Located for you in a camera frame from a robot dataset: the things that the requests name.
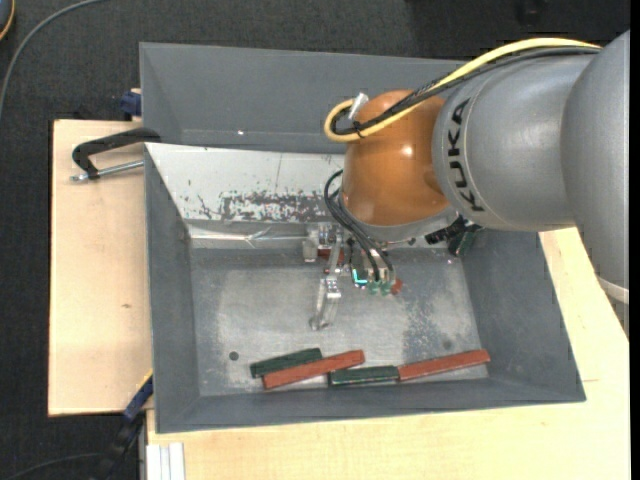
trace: black cable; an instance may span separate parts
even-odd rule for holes
[[[4,76],[2,88],[0,88],[0,124],[2,123],[2,109],[4,108],[4,102],[6,100],[7,91],[9,89],[9,80],[11,79],[11,75],[13,74],[13,70],[16,67],[20,54],[24,51],[24,49],[26,48],[27,44],[29,44],[29,41],[31,41],[33,36],[35,36],[40,30],[46,27],[49,23],[58,19],[60,16],[63,16],[69,12],[75,11],[82,7],[86,7],[88,5],[97,4],[100,2],[111,2],[111,1],[113,0],[84,0],[82,2],[69,5],[68,7],[65,7],[64,9],[60,9],[59,11],[56,11],[48,18],[45,18],[44,20],[42,20],[31,30],[31,32],[27,34],[27,36],[22,40],[22,42],[18,46],[16,52],[13,54],[13,57],[11,58],[11,62],[9,62],[9,67],[7,68],[7,72]]]
[[[556,56],[556,55],[595,54],[600,51],[601,50],[597,47],[568,46],[568,47],[556,47],[556,48],[539,48],[533,51],[521,52],[509,57],[502,57],[492,63],[486,64],[478,69],[475,69],[470,73],[467,73],[466,75],[456,78],[455,80],[451,80],[446,84],[440,85],[435,89],[432,89],[432,87],[435,86],[440,80],[444,79],[445,77],[439,78],[437,80],[433,80],[428,84],[425,84],[417,88],[411,94],[405,96],[400,101],[398,101],[397,103],[395,103],[394,105],[392,105],[383,113],[374,117],[373,119],[370,119],[369,121],[366,121],[364,123],[359,123],[356,121],[353,123],[353,125],[350,128],[338,130],[336,128],[338,119],[343,117],[344,114],[348,113],[349,111],[348,108],[344,109],[343,112],[339,113],[334,117],[333,121],[331,122],[331,130],[337,135],[349,135],[351,133],[360,133],[363,130],[366,130],[371,126],[374,126],[382,121],[385,121],[386,119],[394,116],[395,114],[398,114],[399,112],[402,112],[410,107],[413,107],[418,103],[421,103],[432,96],[440,94],[446,90],[452,89],[460,85],[462,82],[466,82],[468,80],[471,80],[472,78],[475,78],[480,75],[484,75],[485,73],[488,73],[498,68],[502,68],[509,64],[542,58],[542,57],[550,57],[550,56]]]
[[[64,462],[71,462],[71,461],[80,460],[80,459],[90,459],[90,458],[93,459],[95,457],[99,457],[100,455],[102,454],[101,453],[82,453],[79,455],[69,455],[68,457],[62,457],[60,459],[50,460],[48,462],[43,462],[42,464],[33,466],[29,469],[19,471],[15,475],[8,476],[3,480],[15,480],[16,478],[23,477],[24,475],[28,475],[29,473],[33,473],[34,471],[38,471],[39,469],[47,468],[49,466],[55,466],[56,464],[62,464]]]
[[[367,255],[367,258],[369,259],[369,262],[371,263],[371,267],[373,268],[373,275],[375,277],[375,280],[379,281],[380,280],[380,270],[378,268],[378,265],[377,265],[375,259],[373,258],[373,255],[371,254],[371,250],[369,248],[368,237],[366,235],[364,235],[364,233],[362,233],[360,230],[358,230],[358,231],[354,230],[353,227],[351,226],[351,224],[349,224],[347,222],[348,216],[344,212],[342,212],[342,209],[339,208],[338,205],[332,199],[332,196],[335,197],[337,195],[337,192],[334,192],[332,195],[329,195],[329,188],[331,187],[331,184],[333,183],[333,181],[338,176],[342,175],[342,172],[343,172],[343,169],[340,169],[339,171],[335,172],[334,174],[332,174],[329,177],[329,179],[327,180],[327,183],[325,183],[325,186],[324,186],[324,202],[325,202],[325,205],[327,206],[327,208],[328,208],[329,212],[331,213],[331,215],[333,216],[333,218],[336,219],[338,221],[338,223],[340,225],[342,225],[345,229],[347,229],[347,230],[351,231],[351,233],[353,233],[353,235],[356,238],[356,241],[360,244],[360,246],[364,250],[365,254]]]
[[[338,223],[340,223],[345,229],[351,231],[351,233],[354,235],[354,237],[356,238],[356,241],[360,244],[360,247],[362,247],[362,249],[365,251],[367,258],[371,263],[371,267],[373,268],[376,281],[379,281],[380,271],[378,268],[378,264],[375,261],[375,258],[373,258],[373,255],[371,254],[371,251],[372,250],[375,251],[380,256],[382,261],[387,266],[387,269],[389,270],[389,272],[394,272],[393,264],[391,263],[391,260],[389,259],[388,254],[386,253],[386,251],[383,251],[375,243],[375,241],[365,233],[365,231],[358,225],[358,223],[355,222],[343,210],[343,208],[340,206],[339,203],[336,203],[334,201],[334,199],[340,193],[340,189],[336,190],[332,194],[329,194],[329,189],[331,187],[331,184],[336,178],[338,178],[338,176],[341,176],[342,173],[343,173],[342,169],[337,171],[336,173],[331,175],[331,177],[325,184],[325,189],[324,189],[325,204],[329,209],[329,212],[331,212],[331,215],[338,221]]]

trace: wooden block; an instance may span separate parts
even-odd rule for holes
[[[279,370],[286,370],[302,364],[312,363],[322,359],[322,352],[319,348],[307,348],[299,352],[293,352],[284,356],[272,357],[249,365],[251,376],[256,379],[264,375]]]
[[[444,373],[459,368],[468,368],[469,366],[477,366],[479,364],[491,361],[489,353],[485,349],[471,350],[460,354],[438,357],[436,359],[428,359],[417,363],[406,364],[400,366],[400,381],[417,379],[426,377],[427,375],[435,375],[436,373]]]
[[[362,350],[351,350],[335,356],[325,357],[313,363],[307,363],[286,370],[269,373],[262,377],[262,384],[265,389],[273,389],[294,382],[300,382],[319,375],[326,375],[335,370],[351,368],[364,363],[364,352]]]

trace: wooden board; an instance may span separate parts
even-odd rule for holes
[[[151,364],[142,171],[68,181],[75,144],[138,125],[55,123],[52,415],[123,409]],[[541,237],[587,402],[163,435],[149,411],[148,441],[184,442],[188,480],[630,478],[629,342],[576,230]]]
[[[73,148],[140,123],[54,124],[51,206],[49,414],[120,411],[151,368],[145,272],[143,171],[92,183]],[[98,155],[107,167],[141,158],[142,146]]]

